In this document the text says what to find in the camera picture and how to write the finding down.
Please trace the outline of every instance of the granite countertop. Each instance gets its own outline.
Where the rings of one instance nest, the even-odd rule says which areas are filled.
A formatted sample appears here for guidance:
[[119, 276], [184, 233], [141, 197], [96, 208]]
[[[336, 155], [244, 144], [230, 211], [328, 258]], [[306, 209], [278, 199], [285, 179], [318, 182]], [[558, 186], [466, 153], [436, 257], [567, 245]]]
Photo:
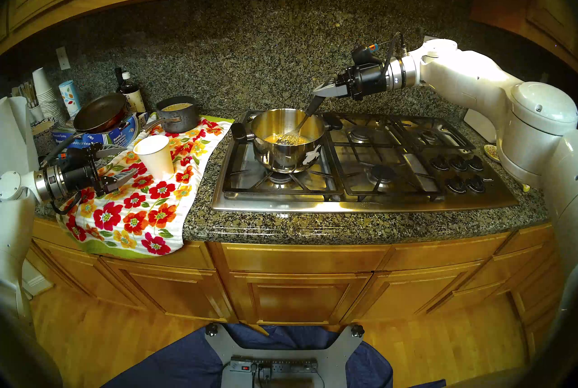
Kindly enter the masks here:
[[[245, 112], [207, 112], [206, 114], [241, 119]], [[484, 139], [464, 122], [453, 122], [460, 133], [478, 150]], [[251, 213], [217, 212], [211, 209], [213, 191], [231, 133], [215, 148], [205, 169], [195, 202], [183, 227], [185, 240], [237, 243], [301, 245], [363, 245], [463, 238], [514, 231], [548, 221], [548, 211], [540, 190], [524, 193], [520, 185], [501, 165], [486, 160], [518, 199], [508, 208], [440, 213]], [[39, 206], [36, 214], [54, 217], [48, 206]]]

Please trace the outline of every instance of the gas stovetop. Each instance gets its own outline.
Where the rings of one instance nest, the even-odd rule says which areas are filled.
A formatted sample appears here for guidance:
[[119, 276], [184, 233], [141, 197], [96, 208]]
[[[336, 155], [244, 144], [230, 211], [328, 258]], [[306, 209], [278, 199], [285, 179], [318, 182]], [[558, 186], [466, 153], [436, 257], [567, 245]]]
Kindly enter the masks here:
[[[249, 111], [242, 123], [262, 111]], [[320, 157], [299, 173], [267, 170], [250, 140], [232, 140], [213, 209], [240, 212], [434, 212], [517, 200], [475, 146], [444, 119], [332, 113]]]

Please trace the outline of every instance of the label on bottle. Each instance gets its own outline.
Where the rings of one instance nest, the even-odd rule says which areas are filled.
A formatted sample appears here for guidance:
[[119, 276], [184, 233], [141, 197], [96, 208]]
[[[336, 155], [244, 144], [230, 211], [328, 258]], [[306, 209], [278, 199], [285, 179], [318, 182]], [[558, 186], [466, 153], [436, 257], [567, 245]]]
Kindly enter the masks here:
[[124, 97], [127, 98], [128, 104], [131, 106], [131, 111], [134, 113], [144, 113], [145, 104], [143, 103], [143, 98], [140, 96], [140, 90], [134, 91], [130, 94], [125, 94]]

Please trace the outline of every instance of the granite backsplash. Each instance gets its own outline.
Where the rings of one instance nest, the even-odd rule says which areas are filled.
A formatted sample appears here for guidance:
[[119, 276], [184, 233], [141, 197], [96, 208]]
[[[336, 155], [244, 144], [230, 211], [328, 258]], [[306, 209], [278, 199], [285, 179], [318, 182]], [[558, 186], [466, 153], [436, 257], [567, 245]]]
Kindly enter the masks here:
[[[113, 68], [130, 71], [145, 105], [191, 94], [205, 110], [304, 107], [311, 90], [351, 64], [359, 42], [402, 31], [408, 48], [424, 34], [451, 38], [524, 80], [574, 97], [576, 74], [530, 41], [469, 20], [471, 0], [160, 0], [109, 9], [38, 33], [0, 57], [2, 73], [30, 79], [44, 67], [57, 86], [74, 80], [81, 102], [116, 89]], [[55, 49], [66, 47], [61, 71]], [[323, 110], [435, 115], [457, 121], [464, 110], [425, 87], [327, 100]]]

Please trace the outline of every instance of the frying pan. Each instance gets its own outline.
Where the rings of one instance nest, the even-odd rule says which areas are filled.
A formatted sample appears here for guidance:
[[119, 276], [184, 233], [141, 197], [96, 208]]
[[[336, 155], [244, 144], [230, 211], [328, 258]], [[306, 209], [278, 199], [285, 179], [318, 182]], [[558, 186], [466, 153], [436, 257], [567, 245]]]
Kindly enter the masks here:
[[128, 113], [127, 99], [121, 93], [111, 93], [83, 106], [73, 125], [78, 132], [100, 133], [117, 126]]

